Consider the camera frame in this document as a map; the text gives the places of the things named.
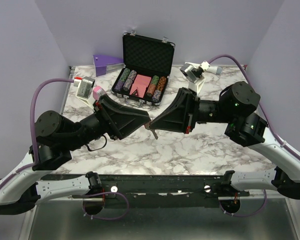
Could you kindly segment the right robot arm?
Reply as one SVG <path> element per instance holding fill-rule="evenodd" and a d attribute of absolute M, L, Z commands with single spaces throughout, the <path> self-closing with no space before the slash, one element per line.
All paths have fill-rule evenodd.
<path fill-rule="evenodd" d="M 227 171 L 220 191 L 231 196 L 247 190 L 273 190 L 300 200 L 300 154 L 271 132 L 269 123 L 255 111 L 260 95 L 244 81 L 221 91 L 218 100 L 203 100 L 182 87 L 175 99 L 150 122 L 151 130 L 189 134 L 196 124 L 226 124 L 225 135 L 236 144 L 266 157 L 275 168 L 255 172 Z"/>

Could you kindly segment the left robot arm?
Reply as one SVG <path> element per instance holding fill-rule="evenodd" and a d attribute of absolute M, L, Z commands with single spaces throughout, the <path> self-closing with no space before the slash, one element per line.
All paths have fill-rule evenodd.
<path fill-rule="evenodd" d="M 19 165 L 0 179 L 0 215 L 19 215 L 47 200 L 66 196 L 97 197 L 103 187 L 96 172 L 68 180 L 42 180 L 72 159 L 71 153 L 109 136 L 122 140 L 150 122 L 147 111 L 126 107 L 103 95 L 93 113 L 79 122 L 49 110 L 34 124 L 37 147 L 31 146 Z M 38 162 L 34 160 L 34 150 Z"/>

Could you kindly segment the silver key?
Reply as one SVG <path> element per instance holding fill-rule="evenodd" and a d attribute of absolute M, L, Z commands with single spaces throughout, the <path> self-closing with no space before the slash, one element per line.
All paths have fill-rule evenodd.
<path fill-rule="evenodd" d="M 151 132 L 152 132 L 154 138 L 155 138 L 156 140 L 158 140 L 159 137 L 158 137 L 157 133 L 155 132 L 155 130 L 154 130 L 154 129 L 151 129 Z"/>

